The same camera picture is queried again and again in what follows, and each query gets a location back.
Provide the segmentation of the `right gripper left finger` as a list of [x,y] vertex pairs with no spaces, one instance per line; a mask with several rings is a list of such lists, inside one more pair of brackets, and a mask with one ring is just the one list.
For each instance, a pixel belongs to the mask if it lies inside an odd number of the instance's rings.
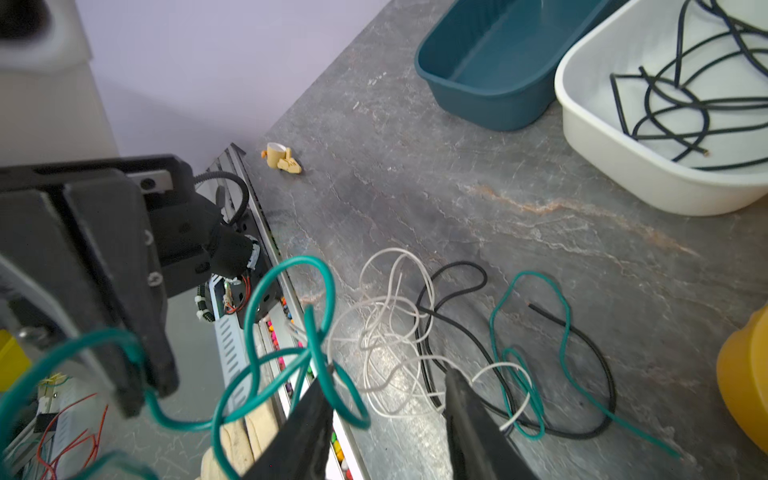
[[325,479],[332,419],[333,409],[315,380],[242,479]]

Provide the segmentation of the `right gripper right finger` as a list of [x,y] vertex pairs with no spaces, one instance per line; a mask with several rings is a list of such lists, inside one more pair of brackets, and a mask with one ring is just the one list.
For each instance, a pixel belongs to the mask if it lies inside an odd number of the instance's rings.
[[536,479],[456,369],[445,375],[448,450],[454,479]]

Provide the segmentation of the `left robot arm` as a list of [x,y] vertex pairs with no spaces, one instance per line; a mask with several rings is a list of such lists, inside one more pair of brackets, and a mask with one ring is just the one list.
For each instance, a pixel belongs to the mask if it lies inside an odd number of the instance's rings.
[[72,1],[1,5],[1,324],[33,356],[107,329],[77,362],[136,416],[173,394],[170,297],[255,266],[258,243],[173,155],[122,159]]

